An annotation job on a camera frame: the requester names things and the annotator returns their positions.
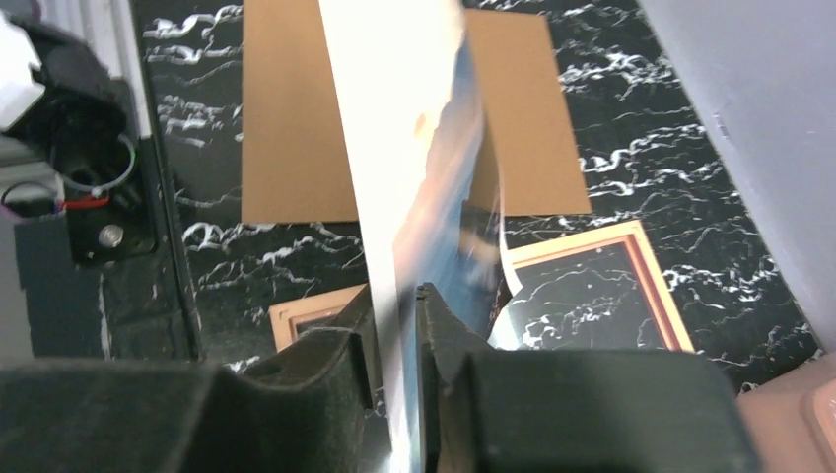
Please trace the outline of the pink wooden picture frame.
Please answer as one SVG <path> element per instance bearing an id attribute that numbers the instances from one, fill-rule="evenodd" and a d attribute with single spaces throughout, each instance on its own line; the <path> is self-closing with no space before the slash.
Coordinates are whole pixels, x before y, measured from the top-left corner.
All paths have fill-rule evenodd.
<path id="1" fill-rule="evenodd" d="M 647 302 L 651 307 L 666 348 L 681 351 L 692 350 L 693 344 L 667 288 L 648 237 L 639 221 L 629 221 L 521 246 L 510 250 L 508 255 L 516 271 L 537 262 L 614 243 L 623 243 L 627 247 L 640 282 L 644 285 Z"/>

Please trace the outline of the clear acrylic sheet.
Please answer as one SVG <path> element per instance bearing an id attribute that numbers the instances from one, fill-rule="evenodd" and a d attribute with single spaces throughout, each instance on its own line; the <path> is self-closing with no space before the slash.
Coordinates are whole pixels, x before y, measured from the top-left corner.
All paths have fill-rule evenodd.
<path id="1" fill-rule="evenodd" d="M 522 288 L 489 338 L 504 350 L 664 349 L 644 285 L 623 243 L 516 270 Z"/>

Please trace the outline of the blue sky landscape photo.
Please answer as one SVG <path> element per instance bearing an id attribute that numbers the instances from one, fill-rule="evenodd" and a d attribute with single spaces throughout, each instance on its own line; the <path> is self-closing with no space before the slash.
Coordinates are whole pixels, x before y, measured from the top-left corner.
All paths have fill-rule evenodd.
<path id="1" fill-rule="evenodd" d="M 323 1 L 377 327 L 390 445 L 421 468 L 414 296 L 434 285 L 488 338 L 507 303 L 503 192 L 458 1 Z"/>

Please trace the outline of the brown cardboard backing board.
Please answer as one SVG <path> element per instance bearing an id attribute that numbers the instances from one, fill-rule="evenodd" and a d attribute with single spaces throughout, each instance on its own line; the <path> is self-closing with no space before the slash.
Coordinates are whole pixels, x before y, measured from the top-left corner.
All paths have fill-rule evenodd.
<path id="1" fill-rule="evenodd" d="M 534 14 L 468 9 L 466 30 L 487 105 L 487 134 L 508 215 L 587 214 L 592 205 L 552 40 Z M 358 218 L 320 8 L 244 5 L 242 219 Z"/>

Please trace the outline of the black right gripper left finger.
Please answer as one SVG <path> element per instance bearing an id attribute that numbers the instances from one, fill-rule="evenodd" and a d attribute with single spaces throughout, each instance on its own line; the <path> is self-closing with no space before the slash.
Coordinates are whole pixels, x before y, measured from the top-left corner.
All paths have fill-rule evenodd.
<path id="1" fill-rule="evenodd" d="M 5 472 L 358 472 L 382 377 L 369 289 L 244 372 L 184 362 L 1 366 Z"/>

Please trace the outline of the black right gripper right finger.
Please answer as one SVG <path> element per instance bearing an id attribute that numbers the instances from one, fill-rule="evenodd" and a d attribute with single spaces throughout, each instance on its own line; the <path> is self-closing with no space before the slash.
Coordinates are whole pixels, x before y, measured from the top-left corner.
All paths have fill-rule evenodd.
<path id="1" fill-rule="evenodd" d="M 666 350 L 503 351 L 416 295 L 427 472 L 757 472 L 725 375 Z"/>

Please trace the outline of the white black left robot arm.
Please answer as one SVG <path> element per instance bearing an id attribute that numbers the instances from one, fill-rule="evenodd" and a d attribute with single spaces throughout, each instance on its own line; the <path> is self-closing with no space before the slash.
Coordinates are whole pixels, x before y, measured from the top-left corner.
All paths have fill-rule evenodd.
<path id="1" fill-rule="evenodd" d="M 157 236 L 133 98 L 83 40 L 1 14 L 1 134 L 61 181 L 74 259 L 87 266 L 152 252 Z"/>

